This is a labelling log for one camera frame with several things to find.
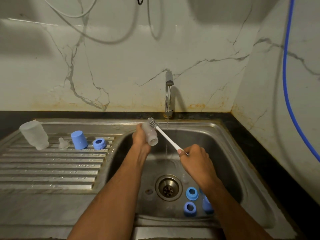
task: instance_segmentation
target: forearm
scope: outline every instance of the forearm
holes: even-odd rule
[[[68,240],[130,238],[144,157],[139,147],[131,147],[118,171],[73,227]]]
[[[227,240],[272,240],[223,186],[222,182],[211,183],[206,196],[221,223]]]

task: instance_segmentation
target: chrome faucet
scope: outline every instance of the chrome faucet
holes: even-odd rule
[[[164,104],[164,117],[172,117],[172,103],[171,103],[171,87],[174,84],[172,72],[165,73],[165,104]]]

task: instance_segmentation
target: ridged drainboard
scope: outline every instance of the ridged drainboard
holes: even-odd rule
[[[92,141],[76,150],[71,137],[67,149],[59,149],[58,138],[48,134],[49,147],[38,151],[24,137],[11,143],[0,155],[0,190],[91,190],[99,175],[114,137],[86,134],[87,138],[104,138],[105,149],[96,151]]]

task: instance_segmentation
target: black granite counter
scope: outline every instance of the black granite counter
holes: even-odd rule
[[[0,111],[0,138],[35,118],[163,119],[159,112]],[[173,119],[222,121],[298,233],[296,239],[318,239],[320,206],[230,113],[174,113]]]

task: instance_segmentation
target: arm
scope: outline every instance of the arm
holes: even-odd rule
[[[67,240],[126,240],[131,236],[143,164],[150,153],[141,124],[118,171],[93,199]]]
[[[228,240],[272,240],[273,238],[260,226],[226,190],[217,177],[214,165],[205,149],[192,145],[178,150],[181,163],[196,181],[210,201]]]

